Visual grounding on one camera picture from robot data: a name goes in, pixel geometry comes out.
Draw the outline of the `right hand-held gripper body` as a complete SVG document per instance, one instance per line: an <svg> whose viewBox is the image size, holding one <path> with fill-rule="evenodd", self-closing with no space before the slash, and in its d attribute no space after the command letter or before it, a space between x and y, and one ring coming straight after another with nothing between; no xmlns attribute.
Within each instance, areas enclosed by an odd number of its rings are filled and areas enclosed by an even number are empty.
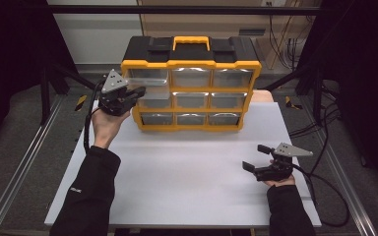
<svg viewBox="0 0 378 236"><path fill-rule="evenodd" d="M313 152L287 143L280 143L272 147L270 155L273 161L269 166L255 168L253 174L258 181L280 181L288 178L293 171L292 159L294 157L312 156Z"/></svg>

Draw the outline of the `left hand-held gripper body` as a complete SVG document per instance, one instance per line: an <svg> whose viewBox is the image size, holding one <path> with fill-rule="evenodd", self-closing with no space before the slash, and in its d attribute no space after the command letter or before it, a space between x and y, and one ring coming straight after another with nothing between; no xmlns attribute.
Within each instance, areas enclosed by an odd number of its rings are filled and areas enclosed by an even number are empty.
<svg viewBox="0 0 378 236"><path fill-rule="evenodd" d="M127 98L128 82L115 70L111 70L106 76L98 99L98 107L106 114L121 116L132 107Z"/></svg>

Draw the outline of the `clear plastic drawer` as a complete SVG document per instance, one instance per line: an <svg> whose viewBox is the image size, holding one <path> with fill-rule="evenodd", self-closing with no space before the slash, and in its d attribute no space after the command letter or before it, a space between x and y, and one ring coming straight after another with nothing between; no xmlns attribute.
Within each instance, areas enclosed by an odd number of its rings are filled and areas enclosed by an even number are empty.
<svg viewBox="0 0 378 236"><path fill-rule="evenodd" d="M130 69L124 79L129 89L146 88L143 99L169 99L169 74L165 69Z"/></svg>

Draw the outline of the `yellow black drawer cabinet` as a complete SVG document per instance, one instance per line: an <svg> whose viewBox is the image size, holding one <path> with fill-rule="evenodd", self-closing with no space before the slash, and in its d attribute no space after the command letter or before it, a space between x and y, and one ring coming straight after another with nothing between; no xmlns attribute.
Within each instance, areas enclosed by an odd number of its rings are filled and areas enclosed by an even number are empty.
<svg viewBox="0 0 378 236"><path fill-rule="evenodd" d="M253 86L262 65L252 41L247 37L212 38L209 36L134 36L121 62L122 76L130 69L252 69Z"/></svg>

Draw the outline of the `person's right hand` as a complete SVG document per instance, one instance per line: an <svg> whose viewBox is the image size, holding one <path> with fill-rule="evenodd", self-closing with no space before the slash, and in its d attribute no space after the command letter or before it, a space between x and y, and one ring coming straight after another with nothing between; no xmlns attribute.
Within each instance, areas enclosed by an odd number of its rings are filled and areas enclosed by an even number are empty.
<svg viewBox="0 0 378 236"><path fill-rule="evenodd" d="M265 181L265 184L269 187L292 186L295 184L295 179L292 175L290 175L288 178L282 179L280 181L275 181L275 180Z"/></svg>

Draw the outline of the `person's left hand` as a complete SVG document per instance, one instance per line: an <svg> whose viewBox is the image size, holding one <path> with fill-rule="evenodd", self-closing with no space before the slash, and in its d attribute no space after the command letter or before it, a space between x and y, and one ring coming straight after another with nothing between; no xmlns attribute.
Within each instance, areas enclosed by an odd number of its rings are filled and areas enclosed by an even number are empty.
<svg viewBox="0 0 378 236"><path fill-rule="evenodd" d="M129 116L129 111L121 116L113 116L106 114L100 109L96 109L92 115L94 145L98 148L109 148L111 142L117 136L122 123Z"/></svg>

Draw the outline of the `left yellow clamp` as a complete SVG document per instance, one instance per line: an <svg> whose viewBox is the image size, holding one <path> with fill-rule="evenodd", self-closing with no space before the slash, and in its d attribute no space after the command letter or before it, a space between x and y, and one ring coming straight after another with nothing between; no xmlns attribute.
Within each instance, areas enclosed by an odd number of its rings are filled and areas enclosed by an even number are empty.
<svg viewBox="0 0 378 236"><path fill-rule="evenodd" d="M87 95L81 95L79 97L78 102L77 102L76 107L75 107L75 111L80 111L82 109L87 97L88 97Z"/></svg>

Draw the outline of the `yellow clamp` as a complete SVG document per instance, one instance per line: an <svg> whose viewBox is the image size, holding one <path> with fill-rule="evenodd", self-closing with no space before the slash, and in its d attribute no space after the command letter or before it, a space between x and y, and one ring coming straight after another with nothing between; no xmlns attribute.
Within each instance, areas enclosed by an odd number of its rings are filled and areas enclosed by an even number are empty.
<svg viewBox="0 0 378 236"><path fill-rule="evenodd" d="M75 107L75 111L80 111L82 109L87 97L88 97L87 95L81 95L79 97L78 102L77 102L76 107Z"/></svg>
<svg viewBox="0 0 378 236"><path fill-rule="evenodd" d="M296 110L301 110L303 109L302 105L295 105L291 102L291 99L289 96L286 96L285 97L285 107L287 108L292 108L292 109L296 109Z"/></svg>

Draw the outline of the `right yellow clamp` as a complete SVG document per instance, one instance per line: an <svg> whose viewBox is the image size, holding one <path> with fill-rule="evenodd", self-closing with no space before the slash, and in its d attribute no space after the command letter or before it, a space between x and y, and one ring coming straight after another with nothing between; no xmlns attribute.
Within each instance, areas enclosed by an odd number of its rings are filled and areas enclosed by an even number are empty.
<svg viewBox="0 0 378 236"><path fill-rule="evenodd" d="M289 96L286 96L285 97L285 107L287 108L292 108L292 109L296 109L296 110L301 110L303 109L302 105L295 105L291 102L291 99Z"/></svg>

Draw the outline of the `group of clear drawers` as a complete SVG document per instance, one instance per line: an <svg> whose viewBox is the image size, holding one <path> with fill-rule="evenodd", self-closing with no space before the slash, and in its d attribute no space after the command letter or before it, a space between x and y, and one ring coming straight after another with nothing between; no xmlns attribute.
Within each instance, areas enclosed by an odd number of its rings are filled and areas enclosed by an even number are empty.
<svg viewBox="0 0 378 236"><path fill-rule="evenodd" d="M142 130L235 131L248 110L252 69L165 69L169 99L138 101L134 119Z"/></svg>

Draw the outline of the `wooden table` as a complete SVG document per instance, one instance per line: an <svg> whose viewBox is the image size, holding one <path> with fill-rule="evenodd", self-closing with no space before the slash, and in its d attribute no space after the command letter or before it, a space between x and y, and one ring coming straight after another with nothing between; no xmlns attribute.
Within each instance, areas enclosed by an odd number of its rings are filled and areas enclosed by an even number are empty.
<svg viewBox="0 0 378 236"><path fill-rule="evenodd" d="M252 102L273 102L273 96L268 90L255 89L251 98Z"/></svg>

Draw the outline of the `black metal stand struts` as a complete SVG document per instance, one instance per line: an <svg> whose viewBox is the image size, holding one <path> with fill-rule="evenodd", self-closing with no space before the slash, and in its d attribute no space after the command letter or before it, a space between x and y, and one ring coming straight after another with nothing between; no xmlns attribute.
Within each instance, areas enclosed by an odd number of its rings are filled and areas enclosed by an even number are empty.
<svg viewBox="0 0 378 236"><path fill-rule="evenodd" d="M43 67L40 72L41 125L50 117L49 86L52 86L57 94L67 94L70 87L66 82L66 78L73 79L88 89L96 88L96 84L80 76L78 72L59 64Z"/></svg>
<svg viewBox="0 0 378 236"><path fill-rule="evenodd" d="M311 89L313 89L312 117L318 125L321 125L323 74L318 65L304 65L281 79L265 86L264 90L273 91L293 79L299 79L295 88L297 94L306 95Z"/></svg>

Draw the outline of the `light wooden cabinet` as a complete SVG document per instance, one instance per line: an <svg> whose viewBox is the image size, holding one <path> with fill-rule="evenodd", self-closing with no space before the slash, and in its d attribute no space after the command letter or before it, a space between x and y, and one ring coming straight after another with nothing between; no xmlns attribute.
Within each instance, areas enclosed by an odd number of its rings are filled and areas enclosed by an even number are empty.
<svg viewBox="0 0 378 236"><path fill-rule="evenodd" d="M318 7L322 0L137 0L140 6ZM293 70L299 62L315 18L267 15L165 15L140 16L148 36L247 36L253 40L262 65Z"/></svg>

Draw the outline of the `black curtain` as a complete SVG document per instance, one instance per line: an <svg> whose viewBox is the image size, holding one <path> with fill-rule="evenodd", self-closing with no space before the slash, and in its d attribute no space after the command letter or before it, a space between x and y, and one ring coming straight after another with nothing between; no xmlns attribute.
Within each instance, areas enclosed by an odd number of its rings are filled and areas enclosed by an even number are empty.
<svg viewBox="0 0 378 236"><path fill-rule="evenodd" d="M47 0L0 0L0 126L11 97L38 86L42 75L57 92L69 90L55 65L76 70Z"/></svg>
<svg viewBox="0 0 378 236"><path fill-rule="evenodd" d="M318 16L302 51L302 64L323 46L323 77L340 86L340 109L362 155L378 171L378 0L322 0L332 13Z"/></svg>

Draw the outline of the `aluminium floor rail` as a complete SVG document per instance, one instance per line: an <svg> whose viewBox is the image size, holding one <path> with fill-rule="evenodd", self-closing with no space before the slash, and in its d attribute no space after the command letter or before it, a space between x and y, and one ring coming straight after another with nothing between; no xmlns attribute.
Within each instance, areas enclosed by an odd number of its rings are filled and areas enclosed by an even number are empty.
<svg viewBox="0 0 378 236"><path fill-rule="evenodd" d="M25 152L20 164L13 174L9 184L0 197L0 225L5 218L9 208L11 207L15 197L17 196L23 182L40 151L40 148L51 129L55 118L57 117L63 101L66 99L65 95L56 95L50 108L50 113L47 120L37 129L27 151Z"/></svg>
<svg viewBox="0 0 378 236"><path fill-rule="evenodd" d="M378 236L371 219L369 218L340 161L337 159L330 143L326 144L323 153L326 155L328 165L330 166L339 190L346 201L350 216L352 217L359 234L361 236Z"/></svg>

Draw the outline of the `white wall panel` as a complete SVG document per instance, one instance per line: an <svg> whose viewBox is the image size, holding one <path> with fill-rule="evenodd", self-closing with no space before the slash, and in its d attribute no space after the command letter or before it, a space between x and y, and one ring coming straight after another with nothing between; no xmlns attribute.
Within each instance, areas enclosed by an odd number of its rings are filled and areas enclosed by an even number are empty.
<svg viewBox="0 0 378 236"><path fill-rule="evenodd" d="M55 14L69 52L76 64L116 64L128 42L141 35L138 14Z"/></svg>

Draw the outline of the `black horizontal frame bar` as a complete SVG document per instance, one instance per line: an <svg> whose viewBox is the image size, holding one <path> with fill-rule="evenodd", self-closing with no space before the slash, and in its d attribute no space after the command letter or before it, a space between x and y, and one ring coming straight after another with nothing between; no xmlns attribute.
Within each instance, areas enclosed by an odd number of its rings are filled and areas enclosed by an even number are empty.
<svg viewBox="0 0 378 236"><path fill-rule="evenodd" d="M183 14L183 15L275 15L318 16L319 7L230 7L230 6L131 6L49 5L54 14Z"/></svg>

